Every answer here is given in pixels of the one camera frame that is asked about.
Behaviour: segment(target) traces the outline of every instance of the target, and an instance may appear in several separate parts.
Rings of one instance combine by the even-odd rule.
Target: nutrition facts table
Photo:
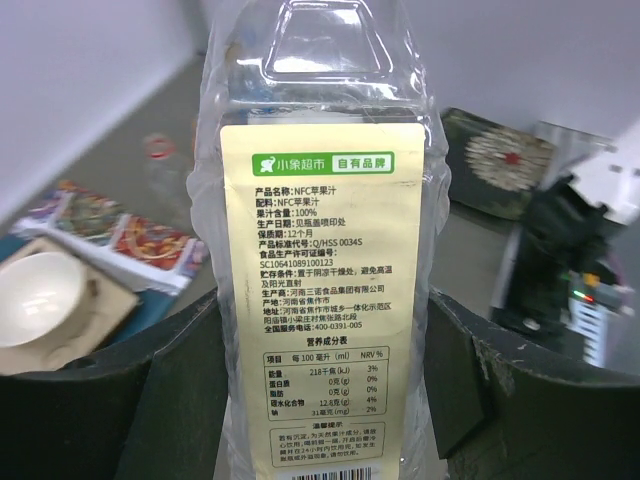
[[[389,347],[266,353],[264,376],[271,421],[384,415]]]

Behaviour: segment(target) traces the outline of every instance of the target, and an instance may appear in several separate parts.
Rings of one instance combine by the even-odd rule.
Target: barcode
[[[366,467],[341,470],[339,472],[294,475],[291,480],[373,480],[373,475],[371,467]]]

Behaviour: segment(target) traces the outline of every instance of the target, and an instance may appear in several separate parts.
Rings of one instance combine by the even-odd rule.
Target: white wall
[[[0,1],[0,221],[192,58],[181,1]]]
[[[201,0],[209,16],[219,0]],[[441,108],[613,136],[640,117],[640,2],[404,0]]]

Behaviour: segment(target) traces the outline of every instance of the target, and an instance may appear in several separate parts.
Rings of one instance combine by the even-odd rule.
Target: table surface
[[[122,202],[130,211],[163,222],[166,213],[157,202],[144,175],[143,138],[165,133],[180,152],[191,154],[191,125],[199,108],[202,59],[153,96],[137,112],[87,152],[65,174],[66,178]],[[507,235],[513,224],[472,210],[453,206],[437,244],[431,275],[434,286],[474,313],[486,316],[498,275]],[[215,286],[206,265],[172,312],[192,303]],[[444,463],[437,462],[433,446],[427,452],[434,462],[433,478],[441,479]],[[226,462],[219,459],[216,479],[228,478]]]

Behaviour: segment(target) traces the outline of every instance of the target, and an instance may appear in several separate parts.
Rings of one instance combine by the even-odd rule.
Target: decorative pillow
[[[553,145],[455,108],[442,122],[449,141],[451,200],[517,220],[547,173]]]

